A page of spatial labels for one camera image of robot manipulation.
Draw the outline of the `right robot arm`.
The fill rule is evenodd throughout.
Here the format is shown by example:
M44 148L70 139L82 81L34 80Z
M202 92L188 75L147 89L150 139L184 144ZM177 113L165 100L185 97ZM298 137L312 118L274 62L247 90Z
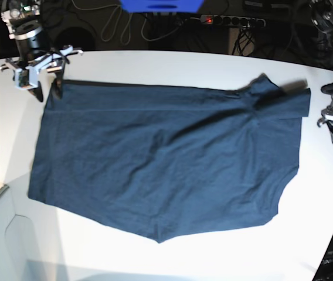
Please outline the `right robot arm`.
M1 19L6 24L9 38L14 40L19 58L5 59L0 70L12 70L16 88L31 93L43 102L39 74L45 70L55 74L50 93L56 98L63 96L64 69L71 55L83 54L82 49L71 45L55 47L41 23L41 1L3 1Z

